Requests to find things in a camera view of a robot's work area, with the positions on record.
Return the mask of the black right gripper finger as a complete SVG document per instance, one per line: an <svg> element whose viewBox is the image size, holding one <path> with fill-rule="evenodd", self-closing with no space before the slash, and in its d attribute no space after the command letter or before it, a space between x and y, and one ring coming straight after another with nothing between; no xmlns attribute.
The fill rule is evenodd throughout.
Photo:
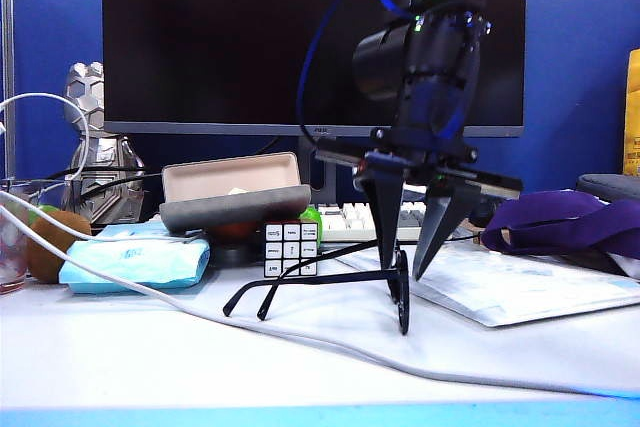
<svg viewBox="0 0 640 427"><path fill-rule="evenodd" d="M443 243L471 212L480 188L469 185L434 186L427 191L426 212L415 249L412 275L419 281Z"/></svg>
<svg viewBox="0 0 640 427"><path fill-rule="evenodd" d="M403 181L396 174L371 174L366 180L378 240L381 269L391 273L396 258L396 237Z"/></svg>

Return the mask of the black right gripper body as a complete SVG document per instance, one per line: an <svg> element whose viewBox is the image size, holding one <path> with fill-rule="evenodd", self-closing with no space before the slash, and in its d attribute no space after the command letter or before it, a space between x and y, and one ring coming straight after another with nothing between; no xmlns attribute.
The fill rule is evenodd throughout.
<svg viewBox="0 0 640 427"><path fill-rule="evenodd" d="M376 127L365 145L320 138L317 157L354 168L354 184L469 185L481 193L515 198L521 180L473 169L478 150L465 143L467 100L403 96L391 127Z"/></svg>

